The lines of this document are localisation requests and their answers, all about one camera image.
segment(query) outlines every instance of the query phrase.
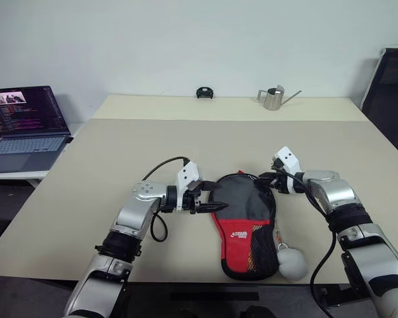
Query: laptop screen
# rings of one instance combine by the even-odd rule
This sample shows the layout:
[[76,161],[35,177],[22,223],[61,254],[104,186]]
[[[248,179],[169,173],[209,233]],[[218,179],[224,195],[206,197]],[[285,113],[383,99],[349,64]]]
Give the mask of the laptop screen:
[[69,133],[50,86],[0,89],[2,135]]

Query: white desk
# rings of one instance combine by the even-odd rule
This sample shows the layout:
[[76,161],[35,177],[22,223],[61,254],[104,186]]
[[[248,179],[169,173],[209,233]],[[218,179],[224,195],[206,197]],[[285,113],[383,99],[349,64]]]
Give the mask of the white desk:
[[[69,124],[68,128],[69,131],[71,132],[71,135],[76,136],[80,132],[82,125],[83,124],[81,123]],[[44,179],[47,173],[48,171],[8,172],[0,174],[0,180],[26,180],[32,186],[37,187],[38,182],[36,180]]]
[[[79,279],[131,188],[167,158],[188,156],[204,178],[216,180],[239,169],[268,171],[272,155],[285,145],[299,157],[301,168],[336,170],[348,180],[398,249],[398,151],[349,100],[298,98],[290,109],[288,104],[275,112],[261,111],[260,104],[247,99],[207,102],[212,109],[205,100],[187,97],[110,97],[0,238],[0,275]],[[174,104],[191,107],[178,118],[190,120],[173,120],[180,116],[180,109],[171,110]],[[239,120],[217,121],[216,115],[205,114],[222,116],[227,108],[229,115],[236,114],[245,104],[255,116],[243,113],[249,121],[241,121],[241,115],[233,115]],[[325,104],[331,112],[313,119],[313,107]],[[137,119],[125,119],[130,114]],[[139,119],[148,116],[162,120]],[[205,116],[213,120],[195,120]],[[179,163],[169,164],[153,179],[172,184],[179,168]],[[327,224],[303,195],[275,196],[284,238],[304,252],[313,268],[330,245]],[[209,215],[184,212],[164,218],[168,240],[156,243],[147,235],[131,281],[234,282],[221,269],[220,238]],[[318,283],[347,282],[340,253],[337,247]],[[307,284],[309,277],[300,283]],[[280,275],[264,282],[286,283]]]

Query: beige tabletop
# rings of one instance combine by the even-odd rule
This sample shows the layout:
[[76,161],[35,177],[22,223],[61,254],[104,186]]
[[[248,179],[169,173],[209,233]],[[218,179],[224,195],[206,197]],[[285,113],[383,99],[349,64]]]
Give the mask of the beige tabletop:
[[[77,280],[131,188],[153,166],[184,155],[207,180],[268,171],[288,146],[303,170],[336,170],[398,250],[398,151],[368,121],[186,121],[92,119],[54,165],[0,238],[0,275]],[[179,163],[152,180],[172,184]],[[313,268],[330,245],[324,219],[303,195],[276,193],[285,240]],[[209,215],[164,215],[169,237],[148,234],[130,276],[135,282],[234,282],[220,265],[220,238]],[[345,283],[336,247],[317,277]],[[308,275],[300,283],[309,282]],[[267,283],[285,283],[275,275]]]

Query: floor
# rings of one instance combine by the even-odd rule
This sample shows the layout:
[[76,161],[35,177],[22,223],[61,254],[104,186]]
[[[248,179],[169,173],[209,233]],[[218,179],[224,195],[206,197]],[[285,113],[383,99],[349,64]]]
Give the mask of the floor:
[[[26,182],[0,182],[0,219],[11,220],[33,188]],[[127,317],[239,317],[250,305],[268,307],[278,318],[325,315],[313,302],[306,286],[233,287],[174,286],[136,284],[130,286],[131,299]],[[71,291],[49,282],[25,278],[0,277],[0,317],[59,318]],[[217,301],[218,296],[232,300]],[[376,318],[371,301],[361,301],[331,308],[335,318]]]

